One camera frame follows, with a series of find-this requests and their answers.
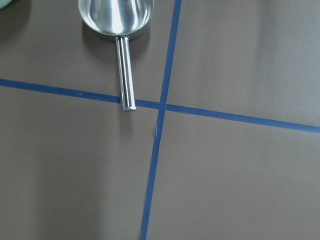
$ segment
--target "light green bowl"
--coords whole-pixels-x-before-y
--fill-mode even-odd
[[[0,9],[10,3],[12,0],[0,0]]]

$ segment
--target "blue line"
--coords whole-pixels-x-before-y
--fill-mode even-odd
[[[74,89],[68,89],[68,88],[62,88],[62,87],[56,87],[56,86],[40,85],[40,84],[28,83],[28,82],[22,82],[22,81],[13,81],[13,80],[1,79],[1,78],[0,78],[0,86],[41,92],[41,93],[76,97],[76,98],[82,98],[82,99],[91,99],[91,100],[116,103],[116,104],[120,103],[120,98],[118,96],[106,95],[106,94],[100,94],[100,93],[94,93],[94,92],[88,92],[88,91],[80,91],[80,90],[74,90]],[[153,102],[153,101],[136,99],[135,103],[138,107],[151,108],[151,109],[159,108],[159,103]]]
[[[316,134],[320,133],[320,127],[316,127],[316,126],[271,120],[271,119],[253,117],[253,116],[238,115],[234,113],[205,110],[205,109],[199,109],[194,107],[167,104],[166,110],[171,112],[183,113],[183,114],[192,114],[192,115],[198,115],[198,116],[204,116],[204,117],[210,117],[210,118],[216,118],[216,119],[226,119],[226,120],[232,120],[237,122],[265,125],[265,126],[271,126],[276,128],[282,128],[282,129],[291,129],[291,130],[304,131],[304,132],[310,132],[310,133],[316,133]]]
[[[153,142],[150,170],[149,170],[149,176],[148,176],[148,184],[147,184],[146,193],[145,193],[140,240],[147,239],[150,209],[151,209],[152,196],[153,196],[154,186],[155,186],[155,178],[156,178],[156,171],[157,171],[157,165],[158,165],[162,130],[163,130],[164,120],[165,120],[166,105],[167,105],[167,99],[168,99],[172,64],[174,60],[181,3],[182,3],[182,0],[175,0],[174,2],[170,37],[169,37],[167,54],[166,54],[165,69],[164,69],[161,97],[160,97],[160,103],[159,103],[159,111],[158,111],[158,117],[156,120],[156,134]]]

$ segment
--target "scoop handle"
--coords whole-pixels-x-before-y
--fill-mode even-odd
[[[129,38],[127,36],[117,37],[115,47],[120,77],[121,110],[129,112],[137,109],[131,72]]]

